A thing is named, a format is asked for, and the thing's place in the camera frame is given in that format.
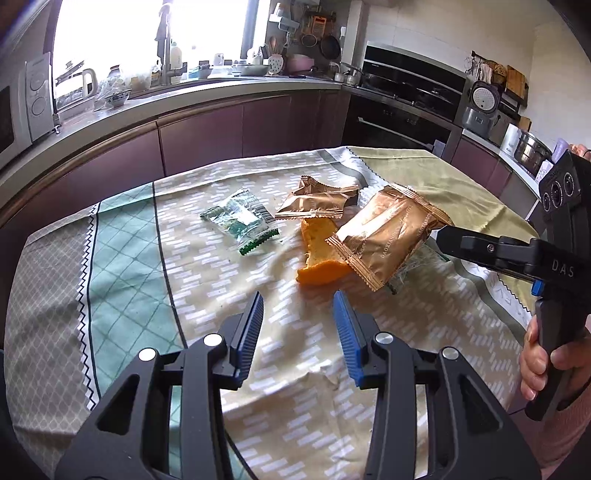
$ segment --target microwave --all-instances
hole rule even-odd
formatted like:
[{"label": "microwave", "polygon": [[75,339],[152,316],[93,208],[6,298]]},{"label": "microwave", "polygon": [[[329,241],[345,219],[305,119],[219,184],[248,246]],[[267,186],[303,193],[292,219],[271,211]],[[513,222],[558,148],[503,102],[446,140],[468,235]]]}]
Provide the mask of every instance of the microwave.
[{"label": "microwave", "polygon": [[50,53],[0,80],[0,168],[54,129]]}]

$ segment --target tablecloth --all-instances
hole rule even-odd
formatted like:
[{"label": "tablecloth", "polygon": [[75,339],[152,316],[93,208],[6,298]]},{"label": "tablecloth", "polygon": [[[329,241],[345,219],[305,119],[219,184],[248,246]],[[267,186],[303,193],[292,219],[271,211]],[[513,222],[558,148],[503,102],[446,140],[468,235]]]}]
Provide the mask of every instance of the tablecloth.
[{"label": "tablecloth", "polygon": [[[261,480],[341,479],[365,466],[375,392],[348,377],[331,314],[343,289],[361,312],[415,348],[453,345],[506,407],[531,296],[518,283],[425,247],[401,291],[371,293],[352,274],[322,288],[295,282],[305,261],[297,221],[246,256],[199,212],[240,188],[269,211],[302,174],[361,188],[407,184],[459,226],[532,236],[528,225],[450,165],[422,151],[341,147],[229,160],[147,184],[31,235],[12,288],[5,376],[17,436],[52,475],[90,410],[139,350],[160,353],[217,331],[259,290],[265,318],[251,373],[223,391],[226,430]],[[171,435],[178,432],[176,389]],[[418,392],[419,399],[423,393]],[[417,407],[417,476],[426,471],[427,416]],[[236,478],[248,474],[232,457]],[[178,469],[178,450],[171,451]]]}]

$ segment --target white wall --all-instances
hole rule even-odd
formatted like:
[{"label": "white wall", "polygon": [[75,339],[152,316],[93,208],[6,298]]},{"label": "white wall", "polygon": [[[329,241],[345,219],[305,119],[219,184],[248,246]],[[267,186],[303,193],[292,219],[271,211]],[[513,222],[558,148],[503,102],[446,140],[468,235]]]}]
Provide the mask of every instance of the white wall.
[{"label": "white wall", "polygon": [[562,20],[535,29],[531,132],[552,150],[559,137],[591,147],[591,62]]},{"label": "white wall", "polygon": [[534,28],[558,14],[547,0],[371,0],[365,35],[466,70],[472,50],[526,77]]}]

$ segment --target kitchen counter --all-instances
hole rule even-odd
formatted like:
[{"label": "kitchen counter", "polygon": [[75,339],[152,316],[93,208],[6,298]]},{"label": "kitchen counter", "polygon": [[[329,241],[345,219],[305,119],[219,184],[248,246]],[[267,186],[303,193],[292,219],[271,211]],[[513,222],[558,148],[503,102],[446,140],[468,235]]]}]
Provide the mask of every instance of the kitchen counter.
[{"label": "kitchen counter", "polygon": [[245,95],[340,88],[338,83],[317,79],[250,77],[188,86],[147,98],[128,100],[115,109],[83,113],[66,121],[59,134],[50,133],[0,171],[0,208],[34,179],[65,159],[90,145],[166,113]]},{"label": "kitchen counter", "polygon": [[538,188],[538,183],[536,182],[535,178],[528,172],[525,168],[523,168],[517,161],[512,158],[510,155],[503,152],[499,147],[495,144],[485,140],[482,137],[479,137],[474,132],[464,129],[462,131],[462,135],[470,140],[478,143],[482,147],[486,148],[492,154],[495,154],[499,157],[505,164],[513,170],[513,172],[527,185],[527,187],[535,194],[535,196],[539,199],[540,198],[540,190]]}]

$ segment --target cabinet door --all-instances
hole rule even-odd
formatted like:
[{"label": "cabinet door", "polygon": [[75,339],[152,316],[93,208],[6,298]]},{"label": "cabinet door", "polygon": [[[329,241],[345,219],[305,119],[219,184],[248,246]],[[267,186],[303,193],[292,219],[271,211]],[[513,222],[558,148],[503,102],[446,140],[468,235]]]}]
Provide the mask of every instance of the cabinet door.
[{"label": "cabinet door", "polygon": [[320,95],[315,148],[341,145],[350,99],[351,94],[343,90],[327,91]]},{"label": "cabinet door", "polygon": [[158,132],[93,158],[33,197],[0,229],[0,345],[12,279],[27,237],[65,216],[164,176]]},{"label": "cabinet door", "polygon": [[462,138],[452,159],[452,165],[484,188],[499,162],[492,153]]},{"label": "cabinet door", "polygon": [[509,181],[509,177],[511,177],[511,173],[511,169],[505,165],[505,162],[499,160],[492,171],[491,177],[488,179],[486,189],[499,198]]},{"label": "cabinet door", "polygon": [[318,91],[291,94],[288,152],[314,149],[319,101]]},{"label": "cabinet door", "polygon": [[242,157],[242,105],[200,113],[160,128],[166,175]]},{"label": "cabinet door", "polygon": [[243,107],[242,155],[244,157],[276,155],[289,151],[289,95],[253,100],[244,103]]}]

